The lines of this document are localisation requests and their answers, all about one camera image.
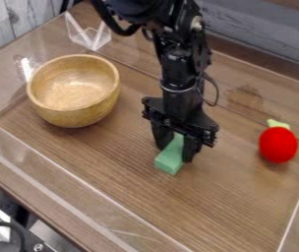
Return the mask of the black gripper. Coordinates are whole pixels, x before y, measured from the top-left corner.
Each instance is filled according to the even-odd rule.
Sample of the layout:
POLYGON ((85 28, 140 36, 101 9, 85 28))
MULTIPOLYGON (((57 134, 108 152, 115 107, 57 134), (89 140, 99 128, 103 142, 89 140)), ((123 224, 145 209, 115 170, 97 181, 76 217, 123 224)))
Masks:
POLYGON ((204 82, 172 90, 163 87, 161 96, 141 98, 141 116, 149 121, 155 144, 164 150, 175 133, 184 136, 183 162, 191 162, 203 146, 214 147, 219 125, 206 114, 202 105, 204 82))

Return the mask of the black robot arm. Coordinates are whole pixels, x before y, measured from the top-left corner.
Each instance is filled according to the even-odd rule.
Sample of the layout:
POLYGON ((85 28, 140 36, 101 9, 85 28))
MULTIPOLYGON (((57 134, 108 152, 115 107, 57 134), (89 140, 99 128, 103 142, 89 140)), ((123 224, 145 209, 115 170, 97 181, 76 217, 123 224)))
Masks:
POLYGON ((214 106, 203 96, 204 84, 214 79, 204 19, 195 0, 89 0, 101 20, 120 36, 141 32, 153 42, 161 66, 160 97, 145 96, 143 117, 151 121, 159 149, 166 149, 175 134, 182 134, 184 162, 204 146, 212 147, 218 123, 202 106, 214 106))

